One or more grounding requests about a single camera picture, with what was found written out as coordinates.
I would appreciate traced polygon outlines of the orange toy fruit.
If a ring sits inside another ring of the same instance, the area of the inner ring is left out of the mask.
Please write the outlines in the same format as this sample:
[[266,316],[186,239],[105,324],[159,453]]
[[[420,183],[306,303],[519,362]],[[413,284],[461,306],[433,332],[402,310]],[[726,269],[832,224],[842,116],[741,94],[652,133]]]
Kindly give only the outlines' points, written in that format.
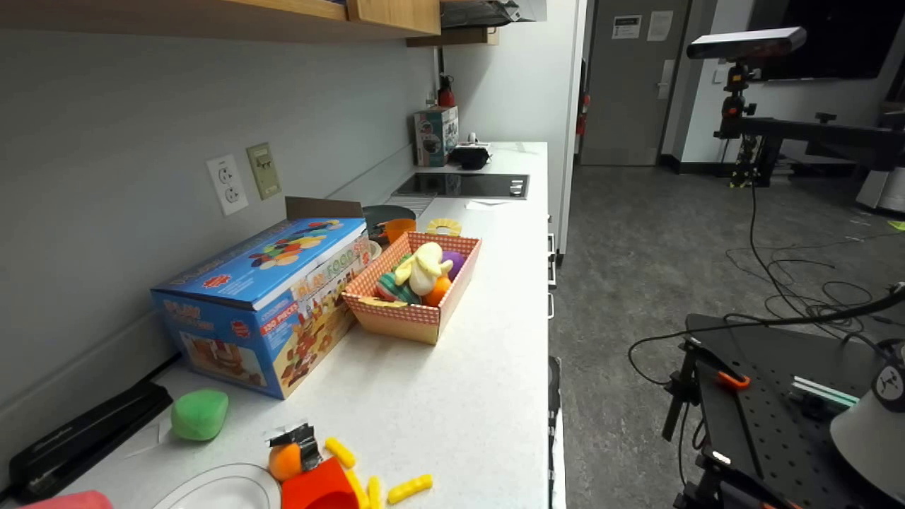
[[450,277],[437,277],[433,287],[420,297],[423,306],[437,306],[444,293],[450,291]]

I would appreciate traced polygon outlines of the orange plastic cup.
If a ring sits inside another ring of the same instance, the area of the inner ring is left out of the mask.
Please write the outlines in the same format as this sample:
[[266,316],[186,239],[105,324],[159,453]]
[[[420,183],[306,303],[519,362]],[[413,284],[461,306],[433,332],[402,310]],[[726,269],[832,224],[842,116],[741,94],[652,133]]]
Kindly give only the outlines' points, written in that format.
[[385,245],[389,245],[392,239],[399,239],[403,232],[416,228],[416,221],[410,217],[395,217],[395,221],[385,221],[381,226],[381,239]]

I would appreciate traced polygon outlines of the green toy vegetable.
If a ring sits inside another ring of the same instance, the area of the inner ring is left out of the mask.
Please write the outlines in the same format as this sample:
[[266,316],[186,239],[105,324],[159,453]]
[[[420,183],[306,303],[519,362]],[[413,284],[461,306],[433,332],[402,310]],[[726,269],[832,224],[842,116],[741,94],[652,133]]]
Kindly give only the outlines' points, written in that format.
[[378,277],[378,287],[385,287],[392,299],[420,303],[417,293],[413,293],[406,283],[399,283],[389,270]]

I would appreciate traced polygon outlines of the black induction cooktop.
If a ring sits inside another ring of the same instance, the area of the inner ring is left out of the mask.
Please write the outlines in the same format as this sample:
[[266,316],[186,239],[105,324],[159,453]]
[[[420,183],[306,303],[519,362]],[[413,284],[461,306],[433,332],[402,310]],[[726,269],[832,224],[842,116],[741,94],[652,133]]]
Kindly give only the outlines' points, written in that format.
[[524,197],[525,174],[508,173],[416,173],[399,185],[399,195],[433,197]]

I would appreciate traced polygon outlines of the red checkered cardboard tray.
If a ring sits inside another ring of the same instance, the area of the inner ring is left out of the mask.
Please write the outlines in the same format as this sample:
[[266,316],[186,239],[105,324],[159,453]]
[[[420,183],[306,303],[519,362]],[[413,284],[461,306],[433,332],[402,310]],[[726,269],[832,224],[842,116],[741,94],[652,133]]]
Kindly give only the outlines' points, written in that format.
[[477,238],[403,232],[344,284],[344,306],[365,330],[434,341],[468,284],[477,250]]

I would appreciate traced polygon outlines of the dark grey round tray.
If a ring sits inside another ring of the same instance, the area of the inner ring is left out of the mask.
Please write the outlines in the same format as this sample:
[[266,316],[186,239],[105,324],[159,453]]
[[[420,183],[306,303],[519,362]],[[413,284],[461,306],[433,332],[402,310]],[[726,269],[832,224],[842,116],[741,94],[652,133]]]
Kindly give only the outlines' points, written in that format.
[[368,235],[378,238],[385,232],[385,221],[399,221],[399,217],[413,221],[416,211],[399,202],[369,202],[362,208],[362,217],[368,224]]

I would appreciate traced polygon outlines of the green white carton box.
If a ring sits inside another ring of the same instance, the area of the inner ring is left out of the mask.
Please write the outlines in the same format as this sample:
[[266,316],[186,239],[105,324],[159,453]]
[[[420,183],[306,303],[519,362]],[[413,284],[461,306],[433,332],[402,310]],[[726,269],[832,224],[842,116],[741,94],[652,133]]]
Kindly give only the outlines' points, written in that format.
[[413,160],[417,167],[444,167],[450,150],[457,143],[457,109],[456,106],[416,109],[410,123],[413,123]]

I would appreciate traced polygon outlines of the blue toy food box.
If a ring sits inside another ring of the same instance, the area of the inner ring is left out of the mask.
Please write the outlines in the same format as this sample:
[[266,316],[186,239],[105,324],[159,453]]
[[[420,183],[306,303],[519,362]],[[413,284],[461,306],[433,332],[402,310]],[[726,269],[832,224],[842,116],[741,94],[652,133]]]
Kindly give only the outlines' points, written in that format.
[[152,299],[195,369],[285,398],[351,327],[341,291],[372,258],[362,217],[300,217],[156,284]]

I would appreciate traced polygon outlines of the red toy fries box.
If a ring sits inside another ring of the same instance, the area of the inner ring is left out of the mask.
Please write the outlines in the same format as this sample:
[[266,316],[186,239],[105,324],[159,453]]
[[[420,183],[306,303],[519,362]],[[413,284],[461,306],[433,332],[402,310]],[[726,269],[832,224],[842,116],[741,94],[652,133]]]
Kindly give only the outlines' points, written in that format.
[[280,509],[360,509],[360,495],[337,461],[323,461],[280,487]]

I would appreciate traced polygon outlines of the orange toy ball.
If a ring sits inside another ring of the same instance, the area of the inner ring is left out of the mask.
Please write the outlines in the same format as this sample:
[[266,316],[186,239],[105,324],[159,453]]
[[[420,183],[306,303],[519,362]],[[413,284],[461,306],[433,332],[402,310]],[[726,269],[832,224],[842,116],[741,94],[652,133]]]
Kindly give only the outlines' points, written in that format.
[[296,443],[282,443],[269,453],[269,471],[273,480],[289,480],[303,471],[303,453]]

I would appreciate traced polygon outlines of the clear round plate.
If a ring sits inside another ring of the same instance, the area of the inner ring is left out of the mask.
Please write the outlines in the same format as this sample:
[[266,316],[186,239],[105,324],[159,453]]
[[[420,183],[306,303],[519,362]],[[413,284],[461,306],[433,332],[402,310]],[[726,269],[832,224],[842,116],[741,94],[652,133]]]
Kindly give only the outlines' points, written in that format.
[[280,509],[280,487],[262,467],[227,464],[184,480],[152,509]]

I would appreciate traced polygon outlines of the pink folded cloth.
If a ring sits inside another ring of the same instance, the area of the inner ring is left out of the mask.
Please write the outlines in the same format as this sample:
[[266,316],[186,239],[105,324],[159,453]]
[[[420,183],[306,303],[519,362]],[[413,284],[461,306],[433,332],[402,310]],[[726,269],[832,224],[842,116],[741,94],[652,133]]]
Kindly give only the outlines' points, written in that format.
[[113,509],[113,501],[101,491],[71,491],[26,502],[23,509]]

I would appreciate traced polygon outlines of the black stapler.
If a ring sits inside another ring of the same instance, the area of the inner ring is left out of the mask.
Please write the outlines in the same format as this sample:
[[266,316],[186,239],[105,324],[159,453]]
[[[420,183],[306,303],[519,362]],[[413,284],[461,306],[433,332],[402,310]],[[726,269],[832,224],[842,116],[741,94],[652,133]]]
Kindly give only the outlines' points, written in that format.
[[156,381],[139,381],[95,403],[16,453],[7,461],[5,495],[20,502],[60,495],[170,403],[171,395]]

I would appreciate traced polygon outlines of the beige wall switch plate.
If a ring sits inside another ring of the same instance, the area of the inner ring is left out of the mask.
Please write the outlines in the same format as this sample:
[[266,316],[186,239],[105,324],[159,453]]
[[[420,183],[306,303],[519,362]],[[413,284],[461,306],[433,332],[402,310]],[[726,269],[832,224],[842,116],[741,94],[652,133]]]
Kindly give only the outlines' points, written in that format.
[[246,159],[255,174],[255,185],[259,197],[270,197],[280,191],[280,174],[270,159],[270,147],[266,140],[249,143]]

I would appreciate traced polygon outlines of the white wall outlet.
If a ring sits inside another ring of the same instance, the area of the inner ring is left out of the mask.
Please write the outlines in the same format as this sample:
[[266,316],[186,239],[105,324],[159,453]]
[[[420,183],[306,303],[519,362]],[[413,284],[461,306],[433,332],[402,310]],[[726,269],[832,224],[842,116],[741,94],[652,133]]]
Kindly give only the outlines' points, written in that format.
[[207,173],[224,215],[234,215],[249,205],[246,185],[232,156],[208,159]]

